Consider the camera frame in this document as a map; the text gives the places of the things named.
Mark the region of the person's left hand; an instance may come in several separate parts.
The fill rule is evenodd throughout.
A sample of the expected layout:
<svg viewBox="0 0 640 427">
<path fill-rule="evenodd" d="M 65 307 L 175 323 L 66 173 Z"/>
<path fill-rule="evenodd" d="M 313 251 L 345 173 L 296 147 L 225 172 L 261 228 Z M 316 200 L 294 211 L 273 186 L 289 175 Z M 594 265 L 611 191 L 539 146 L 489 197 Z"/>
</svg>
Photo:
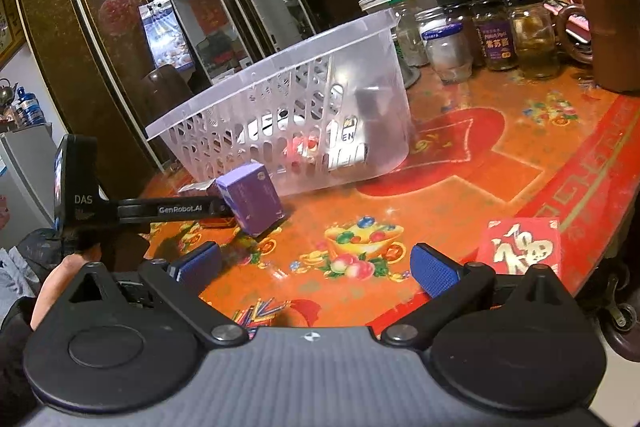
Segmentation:
<svg viewBox="0 0 640 427">
<path fill-rule="evenodd" d="M 30 327 L 33 331 L 38 329 L 55 301 L 58 300 L 58 297 L 63 294 L 68 284 L 88 262 L 92 262 L 92 259 L 81 254 L 66 256 L 47 276 L 36 299 L 34 311 L 32 311 Z"/>
</svg>

